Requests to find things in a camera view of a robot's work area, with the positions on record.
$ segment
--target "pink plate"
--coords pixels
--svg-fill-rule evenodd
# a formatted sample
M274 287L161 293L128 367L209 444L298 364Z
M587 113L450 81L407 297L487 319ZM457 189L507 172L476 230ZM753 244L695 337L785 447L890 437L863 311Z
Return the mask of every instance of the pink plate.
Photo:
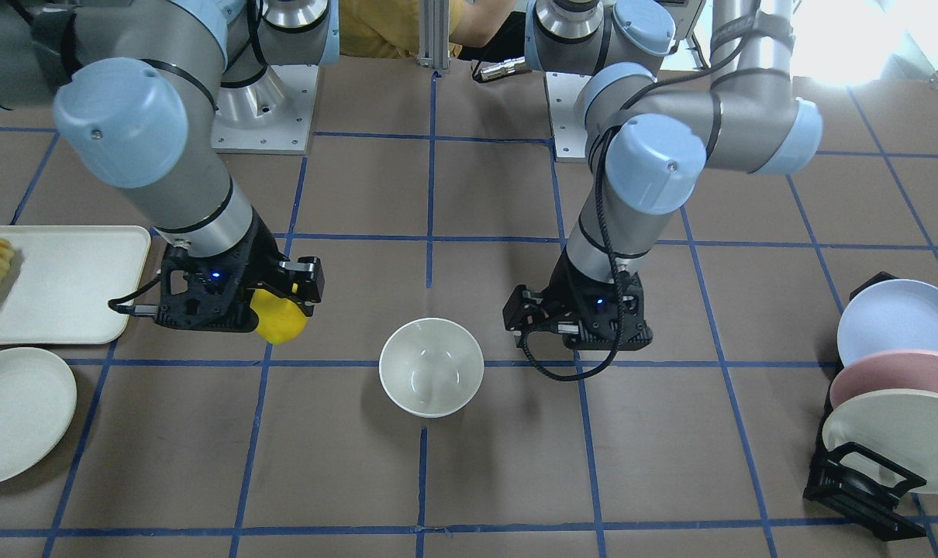
M831 405L881 389L919 389L938 393L938 353L933 350L884 350L849 364L831 384Z

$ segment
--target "black cable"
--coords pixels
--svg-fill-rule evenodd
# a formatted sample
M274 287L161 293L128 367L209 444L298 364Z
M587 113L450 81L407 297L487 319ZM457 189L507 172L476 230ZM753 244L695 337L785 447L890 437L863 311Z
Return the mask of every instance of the black cable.
M610 146L611 140L617 135L619 129L620 128L611 128L607 133L601 136L597 145L603 145L603 149L600 151L599 165L597 166L596 176L593 180L593 197L596 202L597 225L600 226L600 236L603 236L603 245L607 249L607 261L610 262L610 276L614 281L614 296L617 298L617 331L614 335L614 343L611 345L610 353L604 358L603 363L598 364L593 370L587 370L582 372L582 374L561 375L555 374L555 372L543 367L543 365L534 358L534 355L530 352L528 347L528 335L533 332L534 329L522 329L521 349L525 353L525 357L528 357L528 361L532 364L532 367L554 381L581 381L581 379L600 374L600 372L606 370L606 368L613 363L614 357L617 357L617 353L621 350L621 342L624 339L624 306L622 306L622 298L624 298L626 282L622 281L621 272L617 268L617 255L614 254L614 246L610 241L610 232L607 230L607 218L603 209L603 179L604 174L606 174L607 147Z
M759 0L756 0L752 4L753 14L757 14L757 12L759 12L759 4L760 4ZM727 57L724 57L724 60L721 60L717 64L713 64L713 66L706 68L706 70L704 71L699 71L696 74L681 75L680 77L664 79L663 81L656 81L654 82L654 84L651 84L644 89L640 89L640 91L632 95L631 98L629 98L627 102L624 103L624 105L621 105L621 110L631 109L631 107L634 106L636 102L639 102L640 100L645 98L645 95L648 95L650 92L654 91L654 89L666 88L668 85L685 84L686 81L694 81L695 79L706 78L707 75L713 74L715 73L715 71L721 70L722 67L727 66L727 64L731 64L732 61L734 61L736 57L739 56L742 50L745 50L745 43L748 43L749 36L751 36L751 34L746 34L742 36L741 41L738 42L738 46L735 46L734 50L731 50L731 54L728 54Z
M477 75L480 74L479 67L482 66L483 60L486 59L487 54L490 54L490 50L493 50L493 47L496 46L497 43L504 38L504 36L509 35L511 31L515 31L515 29L523 25L525 21L525 18L521 18L518 21L513 22L507 28L503 29L503 31L494 36L493 39L490 39L490 42L486 45L486 49L483 49L483 53L480 54L479 60L476 60L476 66L472 68L472 73L470 75L472 75L473 79L475 79Z
M162 276L157 273L156 277L151 278L149 282L145 283L143 286L140 286L139 289L137 289L132 294L121 297L119 299L108 300L107 301L108 308L111 308L111 310L117 312L118 314L131 314L131 312L127 310L122 310L121 304L126 303L126 301L135 300L136 298L142 296L143 294L146 294L147 292L149 292L149 290L151 290L151 288L156 286L158 282L160 282L161 279L162 279Z
M22 16L22 20L25 20L26 24L32 25L34 23L34 15L27 11L25 6L22 6L18 0L7 0L8 5L12 7L13 10L18 12L19 16Z
M259 3L259 9L256 9L256 2ZM263 24L263 0L249 0L246 5L246 23L249 28L249 42L252 43L252 52L256 54L256 61L263 66L268 66L266 54L263 54L263 46L259 43L259 28Z

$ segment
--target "person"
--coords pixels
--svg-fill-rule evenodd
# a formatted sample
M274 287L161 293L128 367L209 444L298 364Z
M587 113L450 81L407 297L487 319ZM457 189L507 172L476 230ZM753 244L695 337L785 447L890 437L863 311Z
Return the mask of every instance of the person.
M462 60L522 56L523 14L515 0L449 0L449 50ZM341 54L349 57L416 57L420 49L419 0L340 0Z

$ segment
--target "white bowl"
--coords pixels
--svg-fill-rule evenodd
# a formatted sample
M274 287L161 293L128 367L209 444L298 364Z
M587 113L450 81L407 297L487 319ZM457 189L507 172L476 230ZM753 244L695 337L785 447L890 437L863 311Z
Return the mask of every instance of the white bowl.
M406 412L424 418L450 415L483 382L483 352L472 333L442 318L402 326L380 353L380 382Z
M938 352L938 288L913 279L870 286L845 308L837 340L845 365L883 350Z

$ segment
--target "metal mounting plate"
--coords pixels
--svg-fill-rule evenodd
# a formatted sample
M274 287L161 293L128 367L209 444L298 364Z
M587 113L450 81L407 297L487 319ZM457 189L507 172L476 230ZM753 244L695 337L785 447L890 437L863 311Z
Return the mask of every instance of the metal mounting plate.
M555 159L558 161L586 160L586 126L576 115L573 106L589 75L562 74L550 71L544 75L548 94L548 114L555 140Z
M233 128L214 121L211 147L219 153L303 155L317 99L317 66L273 66L291 103L285 117L261 128Z

